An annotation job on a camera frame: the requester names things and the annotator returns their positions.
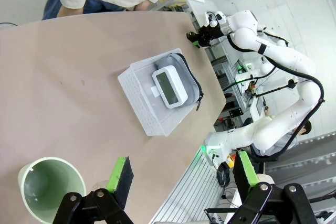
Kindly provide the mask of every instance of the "zipper pull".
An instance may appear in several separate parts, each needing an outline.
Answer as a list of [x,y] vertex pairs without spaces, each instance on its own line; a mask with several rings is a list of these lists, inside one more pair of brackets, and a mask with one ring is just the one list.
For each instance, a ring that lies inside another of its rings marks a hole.
[[200,105],[201,105],[201,99],[203,98],[203,96],[204,96],[204,93],[203,93],[203,92],[200,93],[200,95],[199,95],[199,99],[197,100],[198,104],[197,104],[196,111],[198,111],[198,109],[199,109],[199,107],[200,107]]

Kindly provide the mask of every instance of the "white plastic basket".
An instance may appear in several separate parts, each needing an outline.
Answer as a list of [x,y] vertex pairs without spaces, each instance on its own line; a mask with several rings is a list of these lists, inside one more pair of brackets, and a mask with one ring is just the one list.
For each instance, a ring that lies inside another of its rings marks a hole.
[[118,76],[118,80],[131,103],[143,129],[148,136],[168,136],[177,125],[195,108],[196,103],[168,109],[161,96],[155,97],[152,73],[157,70],[155,62],[170,53],[182,53],[180,48],[132,63]]

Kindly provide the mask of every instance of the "brown tabletop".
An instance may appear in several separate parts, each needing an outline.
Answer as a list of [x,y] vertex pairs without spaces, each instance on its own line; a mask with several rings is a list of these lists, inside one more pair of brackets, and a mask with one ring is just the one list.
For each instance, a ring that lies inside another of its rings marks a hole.
[[[37,223],[17,182],[45,156],[72,163],[87,191],[130,156],[126,213],[148,223],[178,182],[225,105],[184,13],[122,12],[36,22],[0,31],[0,223]],[[204,97],[170,134],[149,137],[118,80],[129,65],[180,48]]]

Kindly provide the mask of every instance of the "cup rim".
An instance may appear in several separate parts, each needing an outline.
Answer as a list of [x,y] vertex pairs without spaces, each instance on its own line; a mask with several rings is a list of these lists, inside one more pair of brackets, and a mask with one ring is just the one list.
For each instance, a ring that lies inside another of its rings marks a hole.
[[46,222],[46,221],[42,220],[36,214],[33,213],[33,211],[28,206],[28,203],[27,203],[26,197],[25,197],[25,192],[24,192],[25,180],[26,180],[26,177],[27,177],[28,172],[30,171],[30,169],[32,167],[34,167],[36,164],[38,164],[38,163],[40,163],[42,161],[46,161],[46,160],[61,161],[61,162],[65,163],[66,165],[70,166],[77,173],[77,175],[79,176],[80,181],[82,182],[82,185],[83,185],[83,189],[84,189],[84,194],[85,195],[86,195],[86,187],[85,187],[85,183],[84,183],[83,177],[80,175],[79,171],[73,165],[71,165],[68,161],[66,161],[66,160],[64,160],[62,158],[59,158],[59,157],[42,157],[42,158],[39,158],[38,160],[35,160],[34,162],[32,162],[32,163],[29,164],[29,166],[26,168],[26,170],[25,170],[25,172],[24,172],[24,174],[22,176],[21,185],[20,185],[20,192],[21,192],[21,196],[22,196],[22,199],[23,199],[23,203],[25,204],[25,206],[28,209],[29,213],[34,218],[36,218],[38,221],[40,221],[40,222],[42,222],[44,224],[51,224],[50,222]]

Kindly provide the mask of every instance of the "white digital device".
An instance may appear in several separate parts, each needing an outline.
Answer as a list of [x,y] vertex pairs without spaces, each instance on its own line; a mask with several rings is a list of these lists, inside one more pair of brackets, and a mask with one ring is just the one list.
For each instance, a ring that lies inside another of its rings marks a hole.
[[188,94],[173,65],[155,71],[152,77],[167,108],[181,106],[188,99]]

